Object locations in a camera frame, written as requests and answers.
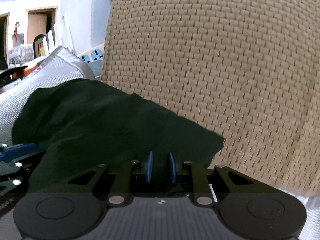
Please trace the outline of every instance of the black fabric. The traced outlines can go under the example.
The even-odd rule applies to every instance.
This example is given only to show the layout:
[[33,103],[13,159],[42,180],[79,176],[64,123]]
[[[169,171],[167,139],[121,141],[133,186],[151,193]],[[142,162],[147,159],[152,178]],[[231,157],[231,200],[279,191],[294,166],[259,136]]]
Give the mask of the black fabric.
[[174,112],[99,81],[76,79],[37,89],[12,129],[12,141],[46,150],[33,171],[39,190],[99,163],[110,167],[154,153],[153,182],[170,176],[168,153],[208,167],[223,138]]

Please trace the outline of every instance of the round black pad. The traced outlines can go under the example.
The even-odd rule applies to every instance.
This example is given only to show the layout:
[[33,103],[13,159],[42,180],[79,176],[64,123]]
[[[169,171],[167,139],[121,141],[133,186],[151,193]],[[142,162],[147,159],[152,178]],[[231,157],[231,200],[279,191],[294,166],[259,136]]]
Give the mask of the round black pad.
[[307,219],[303,204],[284,193],[229,194],[219,212],[231,231],[256,240],[298,237]]
[[36,239],[71,239],[95,226],[102,214],[90,193],[33,193],[14,208],[13,219],[21,233]]

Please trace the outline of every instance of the white wall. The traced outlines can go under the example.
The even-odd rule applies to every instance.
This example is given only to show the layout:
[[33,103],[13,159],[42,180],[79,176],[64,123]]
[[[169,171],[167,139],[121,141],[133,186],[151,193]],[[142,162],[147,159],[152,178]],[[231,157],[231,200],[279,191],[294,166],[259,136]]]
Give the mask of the white wall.
[[91,47],[105,42],[112,0],[92,0]]
[[91,49],[92,0],[61,0],[60,19],[65,13],[70,24],[74,53]]
[[18,33],[24,33],[24,41],[26,42],[27,40],[27,30],[28,30],[27,9],[58,6],[57,14],[59,15],[60,2],[61,0],[15,0],[14,2],[9,2],[9,4],[7,4],[6,6],[2,6],[2,3],[1,3],[0,12],[4,11],[5,13],[10,11],[9,30],[8,30],[8,49],[12,48],[12,35],[14,33],[14,25],[16,21],[20,23],[20,27],[18,28]]

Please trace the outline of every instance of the beige woven fabric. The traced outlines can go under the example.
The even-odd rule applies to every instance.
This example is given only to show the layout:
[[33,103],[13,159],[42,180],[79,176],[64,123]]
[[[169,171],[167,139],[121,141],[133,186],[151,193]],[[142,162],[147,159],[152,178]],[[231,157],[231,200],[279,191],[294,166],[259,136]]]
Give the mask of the beige woven fabric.
[[223,163],[320,192],[320,0],[114,0],[102,81],[225,138]]

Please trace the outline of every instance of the metal screw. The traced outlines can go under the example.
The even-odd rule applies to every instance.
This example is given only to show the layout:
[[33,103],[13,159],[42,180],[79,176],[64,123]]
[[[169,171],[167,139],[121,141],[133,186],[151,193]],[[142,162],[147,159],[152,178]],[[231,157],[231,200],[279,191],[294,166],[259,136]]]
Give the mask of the metal screw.
[[14,184],[14,185],[20,185],[21,184],[21,180],[18,180],[18,179],[14,179],[13,181],[12,181],[12,183]]
[[199,197],[197,198],[197,202],[200,205],[210,205],[212,203],[212,199],[209,197]]
[[121,197],[121,196],[112,196],[109,198],[109,202],[111,204],[121,204],[124,202],[124,197]]

